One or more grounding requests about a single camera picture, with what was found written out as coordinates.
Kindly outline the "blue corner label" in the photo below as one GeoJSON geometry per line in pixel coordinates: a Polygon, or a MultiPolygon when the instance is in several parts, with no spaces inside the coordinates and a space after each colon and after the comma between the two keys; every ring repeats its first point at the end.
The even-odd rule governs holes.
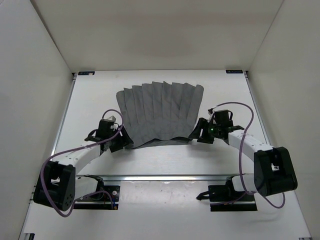
{"type": "Polygon", "coordinates": [[[227,74],[243,74],[244,72],[241,69],[226,69],[227,74]]]}
{"type": "Polygon", "coordinates": [[[78,76],[93,76],[95,71],[79,71],[77,73],[78,76]]]}

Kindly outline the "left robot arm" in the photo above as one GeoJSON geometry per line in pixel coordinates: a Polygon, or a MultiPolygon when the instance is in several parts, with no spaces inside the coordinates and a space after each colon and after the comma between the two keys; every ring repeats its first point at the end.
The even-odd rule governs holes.
{"type": "Polygon", "coordinates": [[[97,175],[78,173],[104,152],[116,152],[133,145],[125,127],[113,117],[101,119],[97,129],[92,130],[78,148],[55,154],[58,160],[47,160],[41,167],[33,194],[37,204],[54,208],[61,216],[72,211],[77,201],[103,197],[112,200],[105,191],[103,179],[97,175]]]}

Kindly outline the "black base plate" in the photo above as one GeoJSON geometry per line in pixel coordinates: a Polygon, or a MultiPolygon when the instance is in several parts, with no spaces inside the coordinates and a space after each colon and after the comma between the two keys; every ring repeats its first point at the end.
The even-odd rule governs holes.
{"type": "Polygon", "coordinates": [[[75,210],[115,210],[119,209],[121,184],[119,181],[105,181],[103,188],[108,192],[110,197],[106,193],[98,193],[89,197],[84,197],[77,201],[74,205],[75,210]]]}
{"type": "Polygon", "coordinates": [[[245,191],[236,191],[232,178],[228,177],[224,185],[209,185],[201,192],[198,201],[209,200],[211,212],[256,212],[258,210],[253,195],[245,191]]]}

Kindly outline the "right blue corner label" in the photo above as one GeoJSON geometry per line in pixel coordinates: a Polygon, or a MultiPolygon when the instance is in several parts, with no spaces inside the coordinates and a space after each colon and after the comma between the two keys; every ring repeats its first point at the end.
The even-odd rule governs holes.
{"type": "Polygon", "coordinates": [[[244,72],[241,69],[226,69],[227,74],[243,74],[244,72]]]}

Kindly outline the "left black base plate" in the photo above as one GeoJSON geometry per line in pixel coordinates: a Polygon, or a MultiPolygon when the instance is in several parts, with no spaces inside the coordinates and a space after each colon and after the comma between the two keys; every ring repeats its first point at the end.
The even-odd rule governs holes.
{"type": "Polygon", "coordinates": [[[115,210],[119,209],[121,184],[119,181],[105,181],[103,188],[108,192],[110,197],[106,193],[98,193],[89,197],[84,197],[77,201],[74,205],[75,210],[115,210]]]}

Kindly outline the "left blue corner label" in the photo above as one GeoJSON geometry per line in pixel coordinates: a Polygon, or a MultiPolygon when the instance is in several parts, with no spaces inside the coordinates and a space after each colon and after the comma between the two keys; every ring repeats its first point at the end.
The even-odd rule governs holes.
{"type": "Polygon", "coordinates": [[[93,76],[95,71],[79,71],[77,73],[78,76],[93,76]]]}

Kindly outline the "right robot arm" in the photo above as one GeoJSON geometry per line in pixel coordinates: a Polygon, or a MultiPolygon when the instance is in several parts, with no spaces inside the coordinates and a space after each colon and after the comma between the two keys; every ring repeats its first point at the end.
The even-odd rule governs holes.
{"type": "Polygon", "coordinates": [[[236,200],[245,192],[267,197],[297,189],[297,177],[285,147],[274,147],[246,134],[242,126],[233,124],[230,110],[210,110],[209,113],[210,119],[201,117],[189,138],[205,144],[223,140],[238,149],[240,156],[245,155],[253,162],[253,173],[234,175],[226,180],[226,198],[236,200]]]}

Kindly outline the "grey pleated skirt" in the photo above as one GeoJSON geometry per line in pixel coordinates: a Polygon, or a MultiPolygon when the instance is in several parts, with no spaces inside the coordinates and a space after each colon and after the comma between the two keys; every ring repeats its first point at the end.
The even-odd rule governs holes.
{"type": "Polygon", "coordinates": [[[185,145],[198,121],[204,87],[152,82],[116,93],[123,123],[132,140],[127,148],[185,145]]]}

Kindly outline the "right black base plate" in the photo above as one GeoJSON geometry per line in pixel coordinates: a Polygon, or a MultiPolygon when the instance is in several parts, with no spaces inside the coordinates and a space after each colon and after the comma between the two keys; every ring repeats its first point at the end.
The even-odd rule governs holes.
{"type": "Polygon", "coordinates": [[[228,177],[224,185],[209,185],[201,192],[198,201],[209,200],[211,212],[256,212],[258,210],[253,195],[245,191],[236,191],[232,178],[228,177]]]}

